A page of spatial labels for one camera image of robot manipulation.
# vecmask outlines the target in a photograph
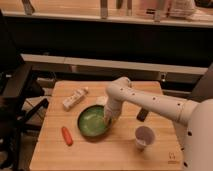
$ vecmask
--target wooden cutting board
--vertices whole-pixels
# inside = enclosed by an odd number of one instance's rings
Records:
[[[140,107],[124,103],[123,112],[115,125],[99,141],[89,142],[77,128],[77,118],[86,107],[95,104],[98,96],[106,96],[108,82],[57,82],[30,164],[32,171],[46,170],[141,170],[180,171],[182,152],[172,122],[150,112],[145,122],[136,120]],[[69,112],[63,110],[62,100],[74,90],[89,87],[86,98]],[[157,82],[133,82],[143,91],[162,93]],[[153,129],[156,140],[144,151],[135,147],[134,132],[139,126]],[[66,126],[73,138],[68,147],[60,129]]]

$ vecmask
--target wooden table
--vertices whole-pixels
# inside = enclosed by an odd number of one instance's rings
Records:
[[[46,170],[143,170],[180,171],[182,152],[172,122],[149,113],[145,122],[136,120],[140,107],[124,103],[123,113],[107,136],[98,142],[88,142],[77,128],[79,113],[105,96],[107,82],[57,82],[30,164],[31,171]],[[62,100],[75,89],[89,87],[86,98],[69,112],[63,110]],[[133,82],[139,90],[162,93],[157,82]],[[151,127],[156,135],[153,145],[139,151],[134,143],[138,126]],[[61,127],[66,126],[73,138],[68,147],[63,141]]]
[[[100,0],[30,0],[35,8],[33,17],[41,18],[62,18],[62,19],[78,19],[78,20],[100,20]],[[141,0],[132,1],[132,15],[127,16],[127,0],[123,0],[120,9],[116,9],[116,0],[108,0],[108,21],[125,22],[125,23],[141,23],[141,24],[160,24],[173,26],[196,26],[196,27],[212,27],[213,10],[209,8],[197,7],[195,16],[188,20],[179,20],[175,18],[167,18],[162,16],[161,23],[153,21],[153,15],[147,14],[147,8],[155,6],[145,6]],[[24,8],[21,0],[1,0],[0,9],[7,15],[24,14]]]

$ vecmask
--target chair armrest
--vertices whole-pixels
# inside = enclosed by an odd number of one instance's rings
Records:
[[[12,74],[12,77],[8,80],[6,87],[3,91],[3,98],[18,98],[20,97],[23,89],[25,88],[32,66],[29,64],[23,64],[18,67]]]

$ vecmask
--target bottle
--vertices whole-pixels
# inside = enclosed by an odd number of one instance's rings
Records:
[[[83,100],[87,93],[88,87],[75,90],[72,96],[67,97],[63,100],[62,104],[64,106],[64,109],[66,111],[69,111],[74,105]]]

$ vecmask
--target white cup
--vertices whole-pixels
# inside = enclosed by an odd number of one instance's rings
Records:
[[[147,146],[153,144],[155,134],[153,130],[147,126],[140,126],[135,130],[135,144],[139,150],[144,150]]]

